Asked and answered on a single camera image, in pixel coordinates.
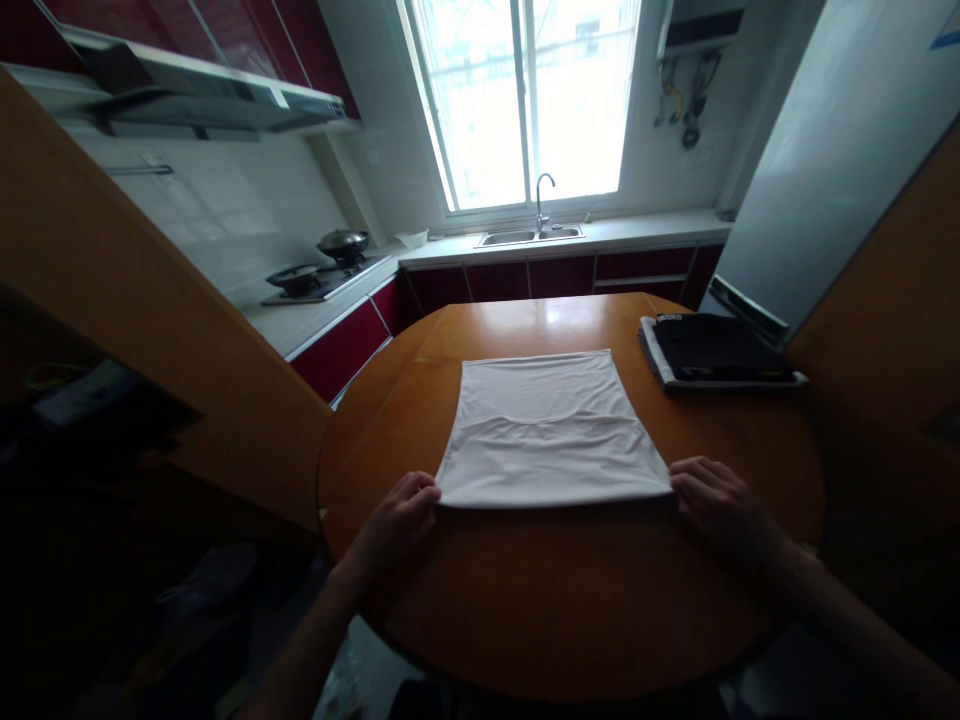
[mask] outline faucet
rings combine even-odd
[[[556,181],[553,179],[553,175],[550,173],[543,173],[540,177],[537,178],[537,232],[543,230],[543,224],[550,219],[549,215],[544,215],[540,212],[540,181],[545,177],[550,178],[550,184],[554,187],[557,186]]]

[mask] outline hand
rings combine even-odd
[[[368,584],[430,532],[439,499],[440,488],[432,477],[424,472],[404,475],[364,523],[340,566]]]
[[[743,560],[775,570],[803,552],[767,512],[747,484],[723,463],[705,457],[670,466],[680,513],[700,532]]]

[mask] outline folded white shirt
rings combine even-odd
[[[610,350],[463,363],[441,503],[521,508],[670,492]]]

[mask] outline small white container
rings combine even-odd
[[[422,232],[418,233],[397,233],[397,240],[402,242],[411,250],[414,250],[418,247],[423,247],[427,244],[427,233],[430,232],[430,229],[427,228]]]

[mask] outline cabinet door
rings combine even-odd
[[[190,0],[45,0],[62,23],[218,62]]]
[[[470,302],[467,276],[462,267],[411,269],[408,272],[424,315],[447,305]]]
[[[525,300],[530,297],[526,262],[467,265],[467,280],[474,302]]]
[[[230,67],[307,85],[307,76],[271,0],[194,3]]]
[[[668,248],[597,257],[597,280],[686,275],[694,249]]]
[[[421,318],[420,307],[413,296],[410,281],[402,270],[377,290],[372,299],[394,337]]]
[[[697,257],[693,261],[693,268],[687,278],[687,289],[684,290],[681,299],[684,307],[691,310],[697,310],[700,307],[722,253],[723,245],[704,245],[697,249]]]
[[[597,295],[611,295],[621,292],[645,292],[656,297],[680,302],[680,293],[683,291],[682,280],[650,283],[627,283],[624,285],[605,285],[597,288]]]
[[[320,397],[333,402],[387,337],[383,321],[367,300],[297,355],[290,365]]]
[[[0,22],[0,62],[86,75],[83,61],[33,0],[7,0]]]
[[[303,63],[310,87],[343,98],[347,115],[359,120],[360,112],[316,0],[274,0],[274,4]]]
[[[535,298],[593,294],[593,255],[530,260],[530,291]]]

